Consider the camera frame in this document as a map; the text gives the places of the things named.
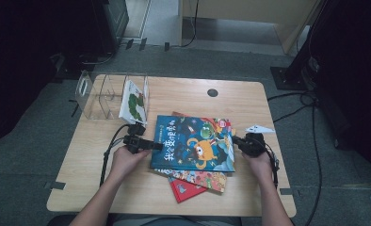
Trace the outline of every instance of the human hand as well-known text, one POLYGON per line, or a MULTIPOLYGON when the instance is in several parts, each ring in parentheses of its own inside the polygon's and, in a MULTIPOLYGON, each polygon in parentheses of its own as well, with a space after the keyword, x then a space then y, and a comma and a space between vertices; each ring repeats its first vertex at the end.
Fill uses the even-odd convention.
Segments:
POLYGON ((272 180, 270 158, 268 157, 266 152, 261 153, 257 157, 250 157, 245 153, 242 153, 242 156, 249 162, 250 171, 260 182, 262 182, 263 180, 272 180))
POLYGON ((151 150, 140 150, 138 153, 132 154, 126 146, 119 147, 113 154, 112 167, 108 178, 114 178, 118 181, 123 180, 150 152, 151 150))

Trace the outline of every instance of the book cover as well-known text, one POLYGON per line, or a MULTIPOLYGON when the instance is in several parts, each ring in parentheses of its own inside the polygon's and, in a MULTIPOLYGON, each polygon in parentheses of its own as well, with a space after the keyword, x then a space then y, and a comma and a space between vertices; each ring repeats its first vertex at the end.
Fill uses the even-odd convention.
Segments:
POLYGON ((227 182, 227 176, 222 172, 174 169, 155 169, 155 171, 221 193, 224 192, 227 182))
POLYGON ((196 186, 191 183, 168 177, 174 197, 178 203, 183 202, 191 197, 199 195, 207 190, 202 186, 196 186))
POLYGON ((131 124, 136 122, 145 124, 147 121, 143 93, 130 79, 124 83, 119 118, 131 124))
POLYGON ((151 168, 234 171, 232 128, 227 119, 157 116, 151 168))

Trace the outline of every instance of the red book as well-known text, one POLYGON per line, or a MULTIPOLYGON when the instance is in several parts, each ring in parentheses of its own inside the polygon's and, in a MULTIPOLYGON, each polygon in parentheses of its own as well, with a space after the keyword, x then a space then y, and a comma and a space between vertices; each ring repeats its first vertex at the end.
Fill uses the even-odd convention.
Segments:
POLYGON ((168 179, 171 189, 173 190, 174 197, 178 203, 201 194, 207 190, 206 187, 196 186, 173 177, 168 177, 168 179))

